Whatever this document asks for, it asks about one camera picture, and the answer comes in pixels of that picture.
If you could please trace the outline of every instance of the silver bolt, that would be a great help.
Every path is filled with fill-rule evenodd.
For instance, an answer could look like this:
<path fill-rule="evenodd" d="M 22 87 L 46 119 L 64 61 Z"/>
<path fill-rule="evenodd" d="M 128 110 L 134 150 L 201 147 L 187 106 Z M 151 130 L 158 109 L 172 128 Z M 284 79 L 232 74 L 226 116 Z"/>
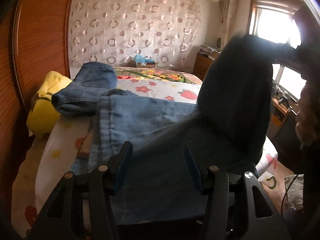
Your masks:
<path fill-rule="evenodd" d="M 211 172 L 216 172 L 219 170 L 219 167 L 217 165 L 210 165 L 209 170 Z"/>
<path fill-rule="evenodd" d="M 251 171 L 246 171 L 244 173 L 244 175 L 246 176 L 246 178 L 251 179 L 253 177 L 253 173 Z"/>
<path fill-rule="evenodd" d="M 98 170 L 101 171 L 101 172 L 104 172 L 108 169 L 108 166 L 107 165 L 101 165 L 99 166 Z"/>
<path fill-rule="evenodd" d="M 72 172 L 67 172 L 66 174 L 64 174 L 64 177 L 66 179 L 71 179 L 73 177 L 73 173 Z"/>

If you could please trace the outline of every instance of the wooden dresser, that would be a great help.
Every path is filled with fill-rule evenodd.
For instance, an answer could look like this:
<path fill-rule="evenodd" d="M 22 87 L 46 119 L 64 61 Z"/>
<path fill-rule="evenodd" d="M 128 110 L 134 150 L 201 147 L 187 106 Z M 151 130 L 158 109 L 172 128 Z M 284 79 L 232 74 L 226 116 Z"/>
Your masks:
<path fill-rule="evenodd" d="M 197 54 L 193 74 L 203 80 L 212 62 L 211 59 Z"/>

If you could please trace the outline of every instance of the patterned curtain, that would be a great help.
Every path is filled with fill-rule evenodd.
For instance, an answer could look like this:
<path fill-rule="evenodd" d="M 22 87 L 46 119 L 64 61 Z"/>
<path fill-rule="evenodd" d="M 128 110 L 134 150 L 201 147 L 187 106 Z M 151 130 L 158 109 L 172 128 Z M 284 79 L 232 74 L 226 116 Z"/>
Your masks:
<path fill-rule="evenodd" d="M 229 32 L 235 15 L 236 4 L 237 0 L 224 0 L 221 50 L 223 50 L 230 40 Z"/>
<path fill-rule="evenodd" d="M 184 63 L 200 23 L 196 0 L 73 0 L 70 66 L 135 66 L 140 54 L 160 68 L 191 72 Z"/>

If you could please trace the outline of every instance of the jeans pocket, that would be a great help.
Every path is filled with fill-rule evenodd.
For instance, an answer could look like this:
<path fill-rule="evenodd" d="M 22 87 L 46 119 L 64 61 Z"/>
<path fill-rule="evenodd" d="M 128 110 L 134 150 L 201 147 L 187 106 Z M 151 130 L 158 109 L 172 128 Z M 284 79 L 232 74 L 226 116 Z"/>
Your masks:
<path fill-rule="evenodd" d="M 85 87 L 113 89 L 116 87 L 117 77 L 113 69 L 107 67 L 93 67 L 81 82 Z"/>

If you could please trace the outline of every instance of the yellow plush toy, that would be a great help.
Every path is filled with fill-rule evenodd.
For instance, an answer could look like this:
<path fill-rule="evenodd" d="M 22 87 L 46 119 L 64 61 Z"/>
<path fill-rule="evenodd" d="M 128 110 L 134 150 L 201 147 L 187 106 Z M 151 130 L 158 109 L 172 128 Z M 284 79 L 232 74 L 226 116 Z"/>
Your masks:
<path fill-rule="evenodd" d="M 50 71 L 31 100 L 31 110 L 27 119 L 27 126 L 31 135 L 51 133 L 60 114 L 51 104 L 51 96 L 71 83 L 71 79 L 56 71 Z"/>

